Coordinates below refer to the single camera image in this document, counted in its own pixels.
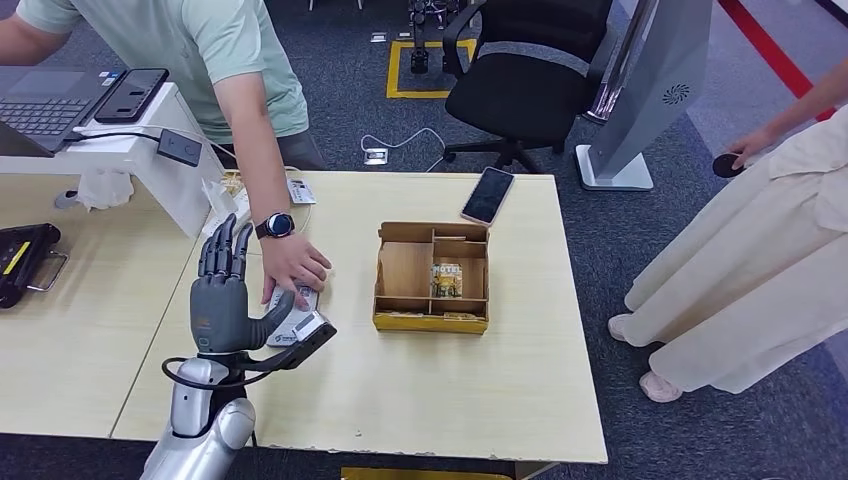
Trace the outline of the person's left hand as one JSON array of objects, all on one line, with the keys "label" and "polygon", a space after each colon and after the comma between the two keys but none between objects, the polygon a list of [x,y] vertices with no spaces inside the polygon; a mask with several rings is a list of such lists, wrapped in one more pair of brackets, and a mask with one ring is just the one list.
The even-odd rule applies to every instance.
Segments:
[{"label": "person's left hand", "polygon": [[331,262],[300,233],[283,238],[260,240],[264,271],[262,304],[267,304],[275,287],[295,294],[295,305],[309,310],[307,300],[298,292],[299,282],[318,292],[324,288]]}]

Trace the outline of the person's right hand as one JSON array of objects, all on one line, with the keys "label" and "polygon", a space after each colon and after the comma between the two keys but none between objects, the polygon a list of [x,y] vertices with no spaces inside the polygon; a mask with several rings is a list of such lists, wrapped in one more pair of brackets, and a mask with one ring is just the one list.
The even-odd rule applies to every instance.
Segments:
[{"label": "person's right hand", "polygon": [[728,148],[730,153],[737,155],[731,168],[742,169],[750,157],[771,146],[778,138],[779,134],[763,127],[737,140]]}]

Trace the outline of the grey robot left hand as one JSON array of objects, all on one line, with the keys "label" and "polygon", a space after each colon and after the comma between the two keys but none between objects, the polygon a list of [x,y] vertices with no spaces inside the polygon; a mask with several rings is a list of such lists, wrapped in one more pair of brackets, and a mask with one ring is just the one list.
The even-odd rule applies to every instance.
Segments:
[{"label": "grey robot left hand", "polygon": [[236,221],[229,214],[206,239],[191,286],[190,331],[202,354],[263,347],[295,305],[295,294],[286,291],[264,316],[248,315],[246,254],[252,226],[245,224],[234,233]]}]

